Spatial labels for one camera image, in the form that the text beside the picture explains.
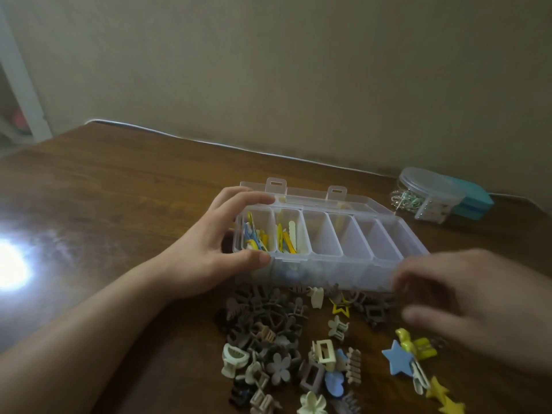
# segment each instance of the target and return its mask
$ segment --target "cable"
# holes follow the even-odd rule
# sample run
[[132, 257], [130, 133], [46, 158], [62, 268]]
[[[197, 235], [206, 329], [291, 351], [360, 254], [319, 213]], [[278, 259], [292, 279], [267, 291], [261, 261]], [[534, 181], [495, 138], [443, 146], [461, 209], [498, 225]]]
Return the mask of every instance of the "cable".
[[[129, 128], [134, 128], [134, 129], [141, 129], [142, 131], [159, 133], [161, 135], [170, 136], [172, 138], [186, 139], [186, 138], [182, 138], [180, 136], [172, 135], [172, 134], [167, 133], [167, 132], [157, 131], [155, 129], [150, 129], [150, 128], [147, 128], [147, 127], [139, 126], [137, 124], [127, 124], [125, 122], [116, 122], [114, 120], [90, 119], [90, 120], [85, 122], [85, 124], [90, 124], [90, 123], [113, 124], [115, 126], [129, 127]], [[320, 163], [318, 161], [312, 161], [310, 159], [288, 157], [288, 156], [283, 156], [283, 155], [279, 155], [279, 154], [272, 154], [270, 152], [255, 151], [253, 149], [250, 150], [250, 149], [235, 147], [233, 145], [226, 145], [226, 144], [218, 143], [218, 142], [199, 141], [197, 139], [188, 139], [188, 140], [189, 141], [194, 141], [194, 142], [206, 143], [206, 144], [209, 144], [209, 145], [217, 145], [219, 147], [232, 148], [234, 150], [239, 150], [239, 151], [254, 152], [254, 153], [257, 153], [257, 154], [263, 154], [263, 155], [270, 156], [270, 157], [293, 159], [293, 160], [296, 160], [296, 161], [302, 161], [304, 163], [318, 164], [319, 166], [328, 166], [328, 167], [333, 167], [333, 168], [339, 168], [341, 170], [350, 170], [350, 171], [356, 171], [358, 173], [373, 174], [373, 175], [378, 175], [378, 176], [381, 176], [381, 177], [389, 177], [389, 178], [394, 178], [394, 179], [396, 178], [396, 176], [394, 176], [394, 175], [374, 173], [374, 172], [367, 171], [367, 170], [359, 170], [358, 168], [334, 166], [333, 164]], [[531, 202], [533, 205], [535, 205], [542, 212], [544, 212], [546, 214], [549, 213], [549, 211], [546, 208], [544, 208], [544, 206], [542, 206], [541, 204], [535, 202], [533, 199], [527, 198], [525, 196], [511, 195], [511, 194], [508, 194], [508, 193], [489, 193], [489, 195], [491, 195], [491, 196], [501, 196], [501, 197], [504, 197], [504, 198], [512, 198], [512, 199], [523, 199], [523, 200]]]

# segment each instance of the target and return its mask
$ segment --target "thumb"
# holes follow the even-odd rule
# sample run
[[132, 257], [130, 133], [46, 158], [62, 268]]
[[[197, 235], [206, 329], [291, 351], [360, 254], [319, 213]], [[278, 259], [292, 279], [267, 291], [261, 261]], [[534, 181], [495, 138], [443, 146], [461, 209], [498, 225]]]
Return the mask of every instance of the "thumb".
[[270, 254], [260, 250], [241, 250], [232, 254], [219, 255], [216, 263], [216, 275], [228, 278], [242, 271], [261, 269], [271, 262]]
[[431, 330], [452, 340], [466, 342], [473, 335], [469, 320], [445, 311], [429, 306], [409, 305], [402, 312], [402, 319], [407, 323]]

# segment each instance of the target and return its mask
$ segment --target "teal box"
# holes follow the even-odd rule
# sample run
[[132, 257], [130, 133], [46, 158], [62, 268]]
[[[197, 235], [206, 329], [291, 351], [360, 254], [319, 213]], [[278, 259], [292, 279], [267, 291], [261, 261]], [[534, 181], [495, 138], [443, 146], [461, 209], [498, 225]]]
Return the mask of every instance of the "teal box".
[[445, 176], [466, 191], [466, 197], [452, 209], [452, 213], [479, 221], [495, 204], [485, 189], [471, 181]]

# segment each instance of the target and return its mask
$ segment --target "blue star clip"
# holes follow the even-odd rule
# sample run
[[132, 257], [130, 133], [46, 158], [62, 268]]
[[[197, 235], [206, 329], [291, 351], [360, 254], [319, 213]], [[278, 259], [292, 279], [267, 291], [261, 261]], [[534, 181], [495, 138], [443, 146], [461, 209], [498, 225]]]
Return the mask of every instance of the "blue star clip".
[[382, 350], [382, 353], [389, 360], [389, 370], [391, 375], [397, 375], [403, 372], [412, 377], [412, 367], [410, 362], [413, 359], [411, 353], [405, 351], [397, 340], [393, 340], [393, 345], [388, 350]]

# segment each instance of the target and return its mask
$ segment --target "forearm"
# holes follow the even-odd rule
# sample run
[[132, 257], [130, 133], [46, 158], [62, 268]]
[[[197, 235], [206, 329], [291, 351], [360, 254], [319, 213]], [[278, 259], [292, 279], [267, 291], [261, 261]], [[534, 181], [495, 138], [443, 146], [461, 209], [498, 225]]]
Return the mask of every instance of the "forearm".
[[153, 260], [135, 267], [1, 355], [0, 412], [89, 412], [137, 336], [169, 302], [157, 270]]

